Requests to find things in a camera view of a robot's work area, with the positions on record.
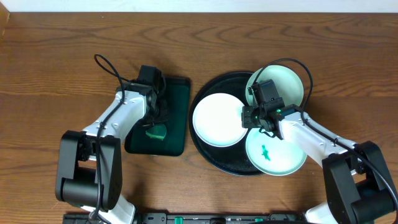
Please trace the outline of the green wavy sponge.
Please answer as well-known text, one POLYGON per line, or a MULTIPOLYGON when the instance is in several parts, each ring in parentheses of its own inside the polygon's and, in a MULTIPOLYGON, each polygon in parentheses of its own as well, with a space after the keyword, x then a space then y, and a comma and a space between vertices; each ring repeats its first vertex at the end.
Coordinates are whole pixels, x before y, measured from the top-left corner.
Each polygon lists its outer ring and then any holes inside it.
POLYGON ((163 141, 167 135, 167 127, 165 124, 156 124, 146 130, 146 135, 151 139, 163 141))

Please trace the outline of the white plate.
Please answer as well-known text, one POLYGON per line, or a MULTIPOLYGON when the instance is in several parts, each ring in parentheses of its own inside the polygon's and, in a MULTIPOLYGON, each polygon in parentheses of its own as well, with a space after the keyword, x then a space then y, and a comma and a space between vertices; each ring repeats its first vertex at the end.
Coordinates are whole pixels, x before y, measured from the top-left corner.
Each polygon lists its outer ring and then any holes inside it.
POLYGON ((227 93, 214 93, 204 97, 193 111, 195 134, 215 147, 229 147, 238 143, 248 131, 242 127, 243 106, 241 100, 227 93))

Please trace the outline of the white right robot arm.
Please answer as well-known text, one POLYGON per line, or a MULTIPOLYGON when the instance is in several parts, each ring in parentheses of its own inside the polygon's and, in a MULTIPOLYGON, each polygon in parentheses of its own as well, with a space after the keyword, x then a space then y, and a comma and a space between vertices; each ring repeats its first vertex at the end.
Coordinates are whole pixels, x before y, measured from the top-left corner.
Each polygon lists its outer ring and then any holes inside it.
POLYGON ((397 191, 380 148, 341 138, 297 105, 286 106, 272 80, 248 87, 242 126, 301 149, 323 169, 326 204, 337 223, 371 223, 397 211, 397 191))

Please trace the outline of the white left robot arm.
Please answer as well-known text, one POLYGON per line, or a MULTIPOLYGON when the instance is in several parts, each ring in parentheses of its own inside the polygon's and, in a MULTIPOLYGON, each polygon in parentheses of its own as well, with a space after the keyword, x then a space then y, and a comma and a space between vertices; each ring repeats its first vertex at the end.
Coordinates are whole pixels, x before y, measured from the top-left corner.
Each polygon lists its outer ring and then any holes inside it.
POLYGON ((167 120, 162 72, 143 65, 123 83, 106 111, 84 130, 60 140, 55 196, 89 211, 103 223, 134 223, 136 208, 122 195, 121 145, 135 125, 151 128, 167 120))

